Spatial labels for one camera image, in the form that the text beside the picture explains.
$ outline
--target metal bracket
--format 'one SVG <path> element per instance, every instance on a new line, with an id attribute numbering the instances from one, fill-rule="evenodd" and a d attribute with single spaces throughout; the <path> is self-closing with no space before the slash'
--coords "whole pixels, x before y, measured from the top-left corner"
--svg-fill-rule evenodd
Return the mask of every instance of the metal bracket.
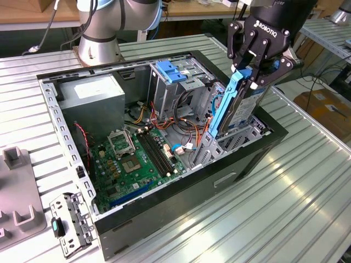
<path id="1" fill-rule="evenodd" d="M 60 227 L 63 233 L 57 237 L 66 259 L 86 249 L 97 238 L 88 207 L 80 192 L 64 193 L 50 203 L 50 209 L 54 232 Z"/>

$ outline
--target blue plastic tab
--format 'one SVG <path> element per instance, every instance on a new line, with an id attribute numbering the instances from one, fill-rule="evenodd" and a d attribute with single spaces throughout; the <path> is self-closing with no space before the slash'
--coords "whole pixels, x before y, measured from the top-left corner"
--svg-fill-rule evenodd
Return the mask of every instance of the blue plastic tab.
<path id="1" fill-rule="evenodd" d="M 185 75 L 181 74 L 178 71 L 177 67 L 169 61 L 157 62 L 156 67 L 170 83 L 177 83 L 188 79 Z"/>
<path id="2" fill-rule="evenodd" d="M 231 75 L 230 82 L 227 88 L 225 89 L 222 102 L 219 105 L 216 115 L 213 116 L 213 120 L 210 124 L 210 128 L 208 129 L 209 134 L 213 138 L 216 138 L 218 134 L 220 123 L 224 118 L 225 113 L 227 112 L 227 109 L 229 107 L 231 100 L 235 98 L 237 95 L 238 83 L 242 79 L 248 79 L 251 73 L 252 73 L 252 70 L 245 69 L 245 70 L 236 71 L 235 73 L 233 73 L 233 75 Z"/>

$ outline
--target gray cable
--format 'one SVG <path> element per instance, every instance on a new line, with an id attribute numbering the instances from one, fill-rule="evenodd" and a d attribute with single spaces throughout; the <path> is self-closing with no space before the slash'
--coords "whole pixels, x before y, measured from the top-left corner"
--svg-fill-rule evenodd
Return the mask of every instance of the gray cable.
<path id="1" fill-rule="evenodd" d="M 25 54 L 28 54 L 28 53 L 29 53 L 29 54 L 35 53 L 35 52 L 37 52 L 37 51 L 39 51 L 39 50 L 41 49 L 41 47 L 42 47 L 42 45 L 44 44 L 44 41 L 45 41 L 45 39 L 46 39 L 46 36 L 48 35 L 49 29 L 50 29 L 50 27 L 51 27 L 51 24 L 52 24 L 53 21 L 54 21 L 56 12 L 57 12 L 57 10 L 54 9 L 53 12 L 51 13 L 51 18 L 50 18 L 50 20 L 49 20 L 49 24 L 48 24 L 48 26 L 47 26 L 47 28 L 46 28 L 46 30 L 45 30 L 45 34 L 44 34 L 44 36 L 43 36 L 43 38 L 42 38 L 40 44 L 39 44 L 39 45 L 34 45 L 34 46 L 31 47 L 29 50 L 24 51 L 24 52 L 22 53 L 22 56 L 24 56 Z"/>

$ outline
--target chip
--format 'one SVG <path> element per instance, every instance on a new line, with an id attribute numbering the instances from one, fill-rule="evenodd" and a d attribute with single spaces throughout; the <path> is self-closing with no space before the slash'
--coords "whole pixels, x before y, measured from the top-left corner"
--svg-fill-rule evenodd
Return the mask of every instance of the chip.
<path id="1" fill-rule="evenodd" d="M 135 155 L 128 156 L 121 160 L 121 164 L 125 169 L 126 173 L 131 173 L 132 171 L 138 170 L 141 168 L 141 165 Z"/>
<path id="2" fill-rule="evenodd" d="M 117 193 L 117 190 L 116 190 L 115 187 L 110 188 L 110 189 L 107 189 L 107 194 L 108 194 L 109 196 L 112 196 L 112 195 L 114 195 L 115 193 Z"/>

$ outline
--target grooved aluminum surface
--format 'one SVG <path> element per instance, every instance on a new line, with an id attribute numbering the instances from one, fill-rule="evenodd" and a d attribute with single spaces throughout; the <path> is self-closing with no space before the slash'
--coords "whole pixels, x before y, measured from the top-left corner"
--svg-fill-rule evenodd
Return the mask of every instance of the grooved aluminum surface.
<path id="1" fill-rule="evenodd" d="M 351 39 L 351 26 L 338 26 L 327 19 L 310 19 L 305 22 L 302 34 L 314 40 L 341 59 L 351 63 L 351 49 L 344 45 Z"/>
<path id="2" fill-rule="evenodd" d="M 231 74 L 225 48 L 204 35 L 121 45 L 127 60 L 190 49 Z M 48 222 L 1 259 L 65 262 L 49 202 L 76 186 L 35 75 L 78 67 L 70 51 L 0 60 L 0 149 L 30 152 Z M 263 108 L 289 134 L 247 178 L 108 262 L 337 262 L 351 244 L 350 150 L 275 89 Z M 67 262 L 103 262 L 98 241 Z"/>

